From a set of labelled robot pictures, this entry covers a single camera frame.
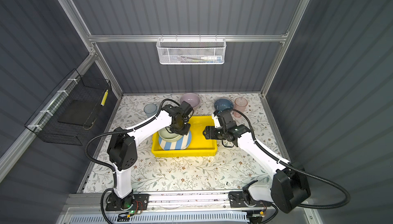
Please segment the pink plastic cup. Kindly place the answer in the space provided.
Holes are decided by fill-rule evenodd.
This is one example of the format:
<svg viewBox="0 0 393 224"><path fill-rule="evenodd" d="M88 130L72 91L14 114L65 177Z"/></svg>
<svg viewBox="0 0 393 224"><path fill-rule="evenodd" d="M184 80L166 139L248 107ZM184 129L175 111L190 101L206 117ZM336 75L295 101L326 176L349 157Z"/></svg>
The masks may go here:
<svg viewBox="0 0 393 224"><path fill-rule="evenodd" d="M234 109L239 111L240 113L244 113L247 106L248 106L248 101L243 97L238 97L234 101Z"/></svg>

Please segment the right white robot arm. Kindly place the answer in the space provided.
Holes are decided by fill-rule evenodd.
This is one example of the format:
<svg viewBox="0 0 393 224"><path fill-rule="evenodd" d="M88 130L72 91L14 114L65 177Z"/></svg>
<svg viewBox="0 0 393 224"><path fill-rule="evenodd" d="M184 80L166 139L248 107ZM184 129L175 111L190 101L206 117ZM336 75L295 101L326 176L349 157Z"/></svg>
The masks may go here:
<svg viewBox="0 0 393 224"><path fill-rule="evenodd" d="M242 189L245 204L252 206L257 201L270 202L284 213L291 212L311 196L307 177L285 167L283 163L291 162L261 143L255 137L251 124L236 124L231 111L232 109L228 108L212 114L214 125L204 129L205 139L233 143L252 156L272 179L271 183L253 180L245 185Z"/></svg>

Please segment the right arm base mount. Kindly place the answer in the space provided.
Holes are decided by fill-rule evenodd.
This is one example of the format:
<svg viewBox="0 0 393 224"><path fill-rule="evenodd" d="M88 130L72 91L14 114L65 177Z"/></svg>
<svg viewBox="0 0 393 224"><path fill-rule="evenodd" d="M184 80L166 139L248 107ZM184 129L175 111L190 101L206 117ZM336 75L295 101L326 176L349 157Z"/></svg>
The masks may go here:
<svg viewBox="0 0 393 224"><path fill-rule="evenodd" d="M228 193L230 206L232 208L267 208L271 207L271 203L262 200L254 200L248 193L240 191L230 191Z"/></svg>

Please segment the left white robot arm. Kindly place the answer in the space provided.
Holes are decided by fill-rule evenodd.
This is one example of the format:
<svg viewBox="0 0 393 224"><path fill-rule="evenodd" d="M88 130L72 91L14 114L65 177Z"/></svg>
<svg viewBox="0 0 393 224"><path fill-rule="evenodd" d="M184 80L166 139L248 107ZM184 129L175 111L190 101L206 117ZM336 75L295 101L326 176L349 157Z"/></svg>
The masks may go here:
<svg viewBox="0 0 393 224"><path fill-rule="evenodd" d="M107 154L113 168L114 193L118 198L124 199L133 192L131 168L138 159L138 145L166 127L176 135L187 135L191 128L188 122L191 114L193 108L185 101L176 105L161 104L157 113L144 122L113 131Z"/></svg>

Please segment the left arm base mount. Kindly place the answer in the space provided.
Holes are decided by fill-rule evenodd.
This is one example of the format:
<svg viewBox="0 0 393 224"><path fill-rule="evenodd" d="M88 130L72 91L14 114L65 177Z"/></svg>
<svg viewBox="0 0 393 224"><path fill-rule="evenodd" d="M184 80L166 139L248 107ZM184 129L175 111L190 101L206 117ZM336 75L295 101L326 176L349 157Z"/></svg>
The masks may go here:
<svg viewBox="0 0 393 224"><path fill-rule="evenodd" d="M105 199L106 211L144 211L149 203L149 194L129 194L124 199L110 193Z"/></svg>

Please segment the dark blue bowl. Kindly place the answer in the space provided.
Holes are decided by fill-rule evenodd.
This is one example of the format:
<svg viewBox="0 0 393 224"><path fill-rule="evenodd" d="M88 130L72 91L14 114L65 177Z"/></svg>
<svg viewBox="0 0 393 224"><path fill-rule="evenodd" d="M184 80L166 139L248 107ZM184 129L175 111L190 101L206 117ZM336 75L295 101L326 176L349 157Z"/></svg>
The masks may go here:
<svg viewBox="0 0 393 224"><path fill-rule="evenodd" d="M219 98L214 102L214 108L216 111L223 111L228 108L234 108L234 103L226 98Z"/></svg>

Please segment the purple bowl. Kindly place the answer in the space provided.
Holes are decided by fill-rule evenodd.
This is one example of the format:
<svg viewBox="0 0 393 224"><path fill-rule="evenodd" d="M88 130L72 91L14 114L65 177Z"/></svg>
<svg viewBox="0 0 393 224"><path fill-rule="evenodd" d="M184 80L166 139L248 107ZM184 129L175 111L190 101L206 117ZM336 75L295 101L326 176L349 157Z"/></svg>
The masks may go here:
<svg viewBox="0 0 393 224"><path fill-rule="evenodd" d="M180 103L182 102L187 102L196 111L201 105L201 98L197 94L187 93L181 97Z"/></svg>

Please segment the yellow plastic bin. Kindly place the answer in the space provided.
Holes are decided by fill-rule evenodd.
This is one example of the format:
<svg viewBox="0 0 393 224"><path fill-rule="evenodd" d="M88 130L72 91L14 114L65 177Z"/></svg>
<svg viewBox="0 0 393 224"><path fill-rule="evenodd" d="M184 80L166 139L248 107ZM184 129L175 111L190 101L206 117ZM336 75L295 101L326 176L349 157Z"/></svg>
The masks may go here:
<svg viewBox="0 0 393 224"><path fill-rule="evenodd" d="M218 145L216 140L207 140L202 132L206 126L213 126L214 121L210 116L196 116L189 121L191 124L191 144L185 150L163 150L158 142L159 133L152 136L151 152L155 157L190 157L190 156L214 156L217 153Z"/></svg>

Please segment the light green bowl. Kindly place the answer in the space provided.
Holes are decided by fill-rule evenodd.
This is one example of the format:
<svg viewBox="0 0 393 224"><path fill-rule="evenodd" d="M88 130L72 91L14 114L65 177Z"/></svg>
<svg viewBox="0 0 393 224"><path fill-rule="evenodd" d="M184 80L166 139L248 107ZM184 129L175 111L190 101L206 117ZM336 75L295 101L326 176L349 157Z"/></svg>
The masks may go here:
<svg viewBox="0 0 393 224"><path fill-rule="evenodd" d="M171 132L168 127L159 130L158 133L159 136L167 142L175 142L182 138L181 135Z"/></svg>

